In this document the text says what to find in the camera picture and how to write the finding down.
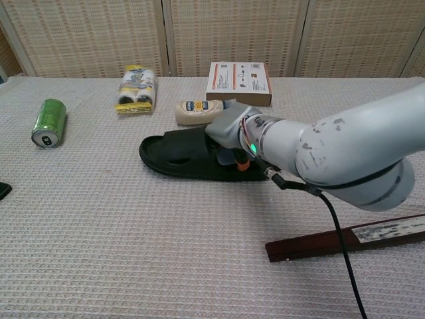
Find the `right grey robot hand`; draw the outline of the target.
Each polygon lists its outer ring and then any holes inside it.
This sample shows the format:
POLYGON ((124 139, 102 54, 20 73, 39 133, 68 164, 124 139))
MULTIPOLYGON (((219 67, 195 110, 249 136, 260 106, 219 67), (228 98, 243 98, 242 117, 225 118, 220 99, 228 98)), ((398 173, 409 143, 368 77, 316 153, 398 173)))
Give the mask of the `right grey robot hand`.
POLYGON ((226 108, 209 124, 205 132, 220 146, 234 154, 238 171, 246 171, 250 166, 249 151, 244 149, 243 134, 240 133, 240 122, 246 117, 261 114, 259 109, 238 102, 236 99, 224 101, 226 108))

